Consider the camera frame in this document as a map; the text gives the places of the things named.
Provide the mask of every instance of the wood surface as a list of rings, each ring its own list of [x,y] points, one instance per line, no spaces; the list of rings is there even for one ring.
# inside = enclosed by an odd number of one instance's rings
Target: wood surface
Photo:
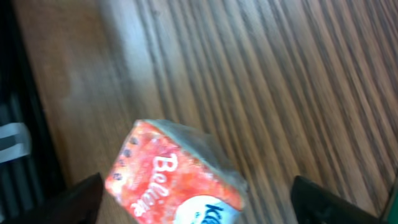
[[[240,223],[296,223],[303,175],[380,215],[398,166],[395,0],[14,0],[70,185],[135,119],[216,136],[249,183]],[[134,223],[104,196],[98,223]]]

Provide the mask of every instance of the snack package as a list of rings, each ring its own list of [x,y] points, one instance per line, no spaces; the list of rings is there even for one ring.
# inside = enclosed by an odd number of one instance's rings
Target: snack package
[[[232,224],[245,206],[247,183],[210,135],[139,120],[105,187],[141,224]]]

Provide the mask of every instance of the plastic wrapper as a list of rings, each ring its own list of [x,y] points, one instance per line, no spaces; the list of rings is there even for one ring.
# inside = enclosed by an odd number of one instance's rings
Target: plastic wrapper
[[[139,223],[234,223],[246,181],[208,134],[166,120],[139,120],[106,190]]]

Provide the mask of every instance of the logo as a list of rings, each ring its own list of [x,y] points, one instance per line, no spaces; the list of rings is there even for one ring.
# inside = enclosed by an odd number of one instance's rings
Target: logo
[[[201,224],[221,224],[222,216],[220,212],[224,209],[215,205],[206,205],[206,209],[205,218]]]

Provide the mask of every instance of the black object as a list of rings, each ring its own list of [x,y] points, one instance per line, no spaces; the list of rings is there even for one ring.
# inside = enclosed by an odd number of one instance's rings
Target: black object
[[[0,221],[39,207],[66,189],[11,0],[0,0],[0,126],[24,123],[30,156],[0,164]]]
[[[101,176],[93,175],[44,206],[4,224],[95,224],[103,190]]]
[[[387,224],[301,176],[291,199],[299,224]]]

